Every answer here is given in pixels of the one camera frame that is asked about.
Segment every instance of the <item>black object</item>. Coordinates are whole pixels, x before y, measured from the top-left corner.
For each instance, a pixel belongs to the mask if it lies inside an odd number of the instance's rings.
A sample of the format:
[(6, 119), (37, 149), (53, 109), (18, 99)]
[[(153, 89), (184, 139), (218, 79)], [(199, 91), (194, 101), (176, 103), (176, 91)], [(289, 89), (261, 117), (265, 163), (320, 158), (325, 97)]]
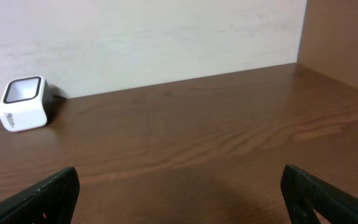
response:
[(286, 165), (281, 191), (293, 224), (320, 223), (316, 210), (332, 224), (358, 224), (358, 199), (294, 165)]
[(77, 172), (67, 167), (0, 202), (0, 224), (69, 224), (79, 192)]

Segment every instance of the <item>wooden table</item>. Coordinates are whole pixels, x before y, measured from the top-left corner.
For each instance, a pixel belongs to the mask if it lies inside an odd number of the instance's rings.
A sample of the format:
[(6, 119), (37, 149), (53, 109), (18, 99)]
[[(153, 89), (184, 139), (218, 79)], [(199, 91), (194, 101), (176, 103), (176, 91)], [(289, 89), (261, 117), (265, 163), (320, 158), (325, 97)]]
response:
[(0, 201), (75, 166), (72, 223), (289, 223), (295, 164), (358, 197), (358, 90), (296, 64), (61, 101), (0, 124)]

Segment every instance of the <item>white wall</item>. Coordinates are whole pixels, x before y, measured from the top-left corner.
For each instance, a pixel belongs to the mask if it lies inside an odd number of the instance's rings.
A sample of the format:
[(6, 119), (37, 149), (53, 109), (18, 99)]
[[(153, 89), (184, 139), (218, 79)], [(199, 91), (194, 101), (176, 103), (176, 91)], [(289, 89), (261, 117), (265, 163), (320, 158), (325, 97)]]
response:
[(0, 0), (0, 99), (77, 97), (296, 62), (306, 0)]

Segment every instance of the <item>white box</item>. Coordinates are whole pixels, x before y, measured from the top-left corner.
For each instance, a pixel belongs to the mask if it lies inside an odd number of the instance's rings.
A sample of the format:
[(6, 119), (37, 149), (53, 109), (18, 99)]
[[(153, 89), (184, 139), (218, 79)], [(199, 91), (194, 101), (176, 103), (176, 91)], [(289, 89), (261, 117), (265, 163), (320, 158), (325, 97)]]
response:
[(27, 77), (11, 81), (0, 102), (0, 120), (8, 131), (44, 126), (52, 110), (53, 95), (47, 81)]

